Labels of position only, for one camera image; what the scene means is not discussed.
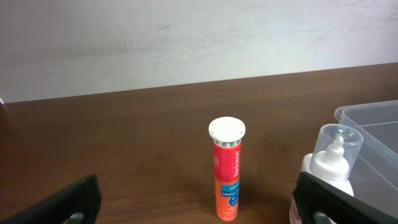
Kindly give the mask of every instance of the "bottle cap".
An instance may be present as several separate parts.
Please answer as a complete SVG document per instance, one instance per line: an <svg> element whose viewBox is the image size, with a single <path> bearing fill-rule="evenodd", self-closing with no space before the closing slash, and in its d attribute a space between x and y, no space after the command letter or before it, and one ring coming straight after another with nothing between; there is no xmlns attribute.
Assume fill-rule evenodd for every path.
<svg viewBox="0 0 398 224"><path fill-rule="evenodd" d="M220 142L240 140L245 132L244 123L240 119L232 117L217 118L209 125L210 136Z"/></svg>
<svg viewBox="0 0 398 224"><path fill-rule="evenodd" d="M310 172L330 181L346 181L363 143L362 135L342 124L322 126L310 163Z"/></svg>

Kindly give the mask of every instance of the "clear plastic cap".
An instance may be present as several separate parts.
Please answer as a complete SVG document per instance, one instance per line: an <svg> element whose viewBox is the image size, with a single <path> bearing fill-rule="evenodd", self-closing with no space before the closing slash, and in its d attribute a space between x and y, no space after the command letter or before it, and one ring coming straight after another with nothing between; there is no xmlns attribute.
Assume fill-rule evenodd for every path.
<svg viewBox="0 0 398 224"><path fill-rule="evenodd" d="M346 181L363 143L362 135L342 124L322 126L310 163L310 172L329 181Z"/></svg>

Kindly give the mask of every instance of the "red label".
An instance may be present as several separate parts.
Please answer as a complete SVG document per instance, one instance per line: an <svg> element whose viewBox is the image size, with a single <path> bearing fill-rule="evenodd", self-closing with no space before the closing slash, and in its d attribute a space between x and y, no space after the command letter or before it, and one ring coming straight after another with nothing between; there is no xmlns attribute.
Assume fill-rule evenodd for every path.
<svg viewBox="0 0 398 224"><path fill-rule="evenodd" d="M241 145L225 148L214 144L214 171L222 182L232 182L241 172Z"/></svg>

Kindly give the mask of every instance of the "wooden table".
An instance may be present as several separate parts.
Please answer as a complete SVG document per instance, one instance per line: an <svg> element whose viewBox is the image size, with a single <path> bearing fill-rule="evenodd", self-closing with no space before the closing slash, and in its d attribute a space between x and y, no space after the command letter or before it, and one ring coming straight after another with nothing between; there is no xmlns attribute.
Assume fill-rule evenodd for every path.
<svg viewBox="0 0 398 224"><path fill-rule="evenodd" d="M235 223L289 223L300 164L339 106L396 100L398 63L8 103L0 220L97 174L97 223L222 223L211 120L246 124Z"/></svg>

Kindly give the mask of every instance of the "white bottle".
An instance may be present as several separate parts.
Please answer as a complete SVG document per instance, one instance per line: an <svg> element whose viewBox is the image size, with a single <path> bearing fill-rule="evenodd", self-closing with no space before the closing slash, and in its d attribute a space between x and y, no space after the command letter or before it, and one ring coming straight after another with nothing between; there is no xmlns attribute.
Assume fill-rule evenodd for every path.
<svg viewBox="0 0 398 224"><path fill-rule="evenodd" d="M309 172L354 196L348 177L362 143L362 135L352 128L341 124L324 125L320 130L314 153L304 156L301 171ZM290 224L302 223L294 200L290 205L289 219Z"/></svg>

